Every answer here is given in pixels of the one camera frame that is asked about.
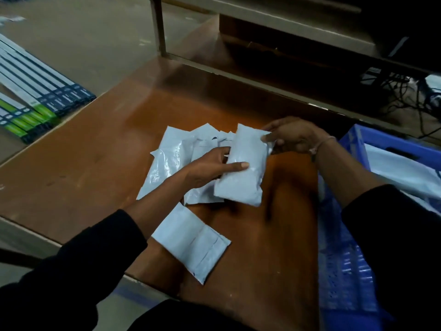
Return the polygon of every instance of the blue basket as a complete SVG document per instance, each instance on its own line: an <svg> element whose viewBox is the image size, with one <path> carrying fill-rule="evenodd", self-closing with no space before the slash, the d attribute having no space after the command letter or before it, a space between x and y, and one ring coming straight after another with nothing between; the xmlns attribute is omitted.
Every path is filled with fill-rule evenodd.
<svg viewBox="0 0 441 331"><path fill-rule="evenodd" d="M441 170L441 152L368 127L354 125L339 143L370 170L364 144ZM319 304L326 330L381 330L387 313L375 298L375 279L360 247L341 221L341 208L319 176ZM441 211L439 200L430 204Z"/></svg>

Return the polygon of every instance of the floor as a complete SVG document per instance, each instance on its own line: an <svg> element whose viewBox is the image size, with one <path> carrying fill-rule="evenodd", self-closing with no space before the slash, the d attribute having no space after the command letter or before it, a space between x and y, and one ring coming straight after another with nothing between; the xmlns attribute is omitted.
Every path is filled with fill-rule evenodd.
<svg viewBox="0 0 441 331"><path fill-rule="evenodd" d="M169 47L210 15L164 4ZM6 35L42 61L101 95L156 55L149 0L30 0L1 3ZM25 148L0 130L0 163Z"/></svg>

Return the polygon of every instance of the wooden table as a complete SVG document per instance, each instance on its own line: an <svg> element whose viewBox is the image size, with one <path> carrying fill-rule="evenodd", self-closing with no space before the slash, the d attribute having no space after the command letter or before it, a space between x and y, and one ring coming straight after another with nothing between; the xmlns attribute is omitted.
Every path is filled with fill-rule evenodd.
<svg viewBox="0 0 441 331"><path fill-rule="evenodd" d="M0 167L0 215L65 243L134 201L167 125L209 122L235 131L311 108L224 77L157 58ZM318 109L319 123L343 116ZM204 286L161 245L128 274L183 300L212 306L258 330L316 330L317 172L307 155L268 160L259 208L190 209L232 241Z"/></svg>

